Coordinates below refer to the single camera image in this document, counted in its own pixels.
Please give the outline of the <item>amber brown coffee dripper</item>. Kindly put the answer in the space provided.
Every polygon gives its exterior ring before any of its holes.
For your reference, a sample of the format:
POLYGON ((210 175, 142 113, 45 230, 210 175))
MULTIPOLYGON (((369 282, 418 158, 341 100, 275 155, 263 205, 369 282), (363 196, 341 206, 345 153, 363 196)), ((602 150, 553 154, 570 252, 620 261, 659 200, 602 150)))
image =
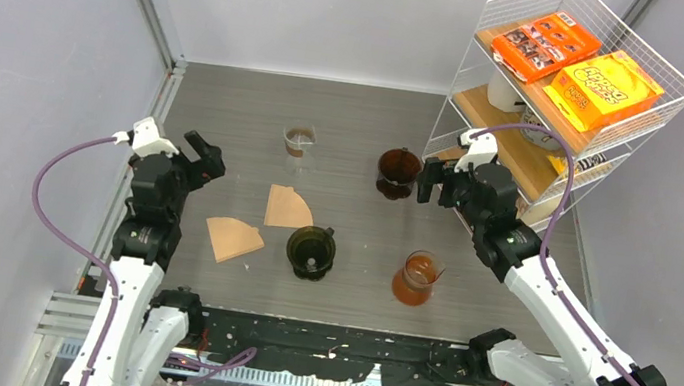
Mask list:
POLYGON ((388 200, 405 199, 413 191, 421 166, 421 160, 406 147, 387 150, 379 156, 375 186, 388 200))

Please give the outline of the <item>brown paper coffee filter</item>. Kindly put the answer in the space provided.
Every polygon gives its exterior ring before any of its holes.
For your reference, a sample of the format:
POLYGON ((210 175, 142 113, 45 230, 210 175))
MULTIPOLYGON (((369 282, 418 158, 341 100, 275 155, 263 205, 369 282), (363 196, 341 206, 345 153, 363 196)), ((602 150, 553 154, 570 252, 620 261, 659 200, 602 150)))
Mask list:
POLYGON ((265 226, 293 229, 308 227, 314 223, 312 216, 308 204, 292 187, 271 185, 265 226))

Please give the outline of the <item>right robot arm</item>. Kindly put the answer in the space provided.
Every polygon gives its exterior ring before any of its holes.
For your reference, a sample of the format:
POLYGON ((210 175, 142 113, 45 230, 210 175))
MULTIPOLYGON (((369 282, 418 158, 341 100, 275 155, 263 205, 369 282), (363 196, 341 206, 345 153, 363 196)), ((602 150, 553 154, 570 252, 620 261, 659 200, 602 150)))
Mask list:
POLYGON ((517 185, 510 171, 492 162, 468 164, 430 158, 417 180, 417 200, 461 213, 474 250, 538 321, 559 353, 557 364, 537 356, 506 329, 469 342, 466 372, 477 384, 497 379, 514 386, 667 386, 655 366, 639 367, 604 333, 558 272, 537 233, 517 217, 517 185))

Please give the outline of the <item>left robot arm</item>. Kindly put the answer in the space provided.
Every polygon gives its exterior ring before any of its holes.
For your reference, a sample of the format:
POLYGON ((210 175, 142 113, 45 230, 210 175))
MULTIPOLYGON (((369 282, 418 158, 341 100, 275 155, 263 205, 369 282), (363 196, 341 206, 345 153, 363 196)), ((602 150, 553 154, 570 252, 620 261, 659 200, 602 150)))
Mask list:
POLYGON ((191 160, 144 118, 117 133, 133 151, 126 217, 102 268, 106 288, 78 356, 58 386, 151 386, 177 345, 193 346, 205 331, 200 298, 160 285, 182 236, 187 197, 224 176, 221 150, 196 131, 185 140, 191 160))

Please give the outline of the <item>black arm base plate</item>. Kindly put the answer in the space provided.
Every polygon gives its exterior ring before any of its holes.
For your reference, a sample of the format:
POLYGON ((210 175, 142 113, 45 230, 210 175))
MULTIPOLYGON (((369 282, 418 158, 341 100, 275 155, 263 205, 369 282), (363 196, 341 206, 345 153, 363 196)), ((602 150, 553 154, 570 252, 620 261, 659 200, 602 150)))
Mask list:
POLYGON ((383 386, 513 386, 495 379, 464 344, 386 331, 315 323, 170 301, 188 314, 179 345, 222 364, 251 349, 247 367, 332 381, 362 382, 380 373, 383 386))

